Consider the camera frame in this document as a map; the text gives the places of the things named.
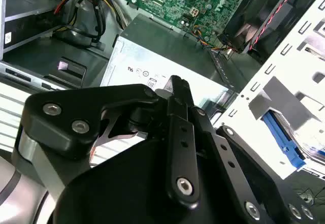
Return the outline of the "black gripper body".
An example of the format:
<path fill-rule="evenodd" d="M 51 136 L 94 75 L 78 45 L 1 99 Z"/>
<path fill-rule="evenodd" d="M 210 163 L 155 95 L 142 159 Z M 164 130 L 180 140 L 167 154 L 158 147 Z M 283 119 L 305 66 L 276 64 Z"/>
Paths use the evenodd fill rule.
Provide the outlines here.
<path fill-rule="evenodd" d="M 166 192 L 167 148 L 138 143 L 75 178 L 63 191 L 54 223 L 244 223 L 215 160 L 197 155 L 200 202 L 188 210 Z"/>

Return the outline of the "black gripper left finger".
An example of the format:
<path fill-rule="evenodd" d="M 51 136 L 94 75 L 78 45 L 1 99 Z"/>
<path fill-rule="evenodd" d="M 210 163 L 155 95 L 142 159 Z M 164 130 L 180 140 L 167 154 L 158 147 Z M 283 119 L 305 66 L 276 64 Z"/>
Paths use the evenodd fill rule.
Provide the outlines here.
<path fill-rule="evenodd" d="M 195 208 L 199 180 L 182 81 L 170 77 L 168 97 L 143 84 L 33 94 L 25 102 L 15 147 L 59 199 L 81 174 L 138 143 L 158 140 L 167 148 L 168 196 Z"/>

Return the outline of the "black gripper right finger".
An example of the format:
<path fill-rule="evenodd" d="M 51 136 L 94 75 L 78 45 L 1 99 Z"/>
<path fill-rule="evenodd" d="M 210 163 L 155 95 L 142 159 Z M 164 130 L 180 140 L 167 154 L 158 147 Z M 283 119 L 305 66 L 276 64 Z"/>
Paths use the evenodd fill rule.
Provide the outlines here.
<path fill-rule="evenodd" d="M 192 125 L 200 182 L 198 223 L 317 223 L 305 202 L 230 127 L 214 129 L 194 105 L 187 81 L 182 100 Z"/>

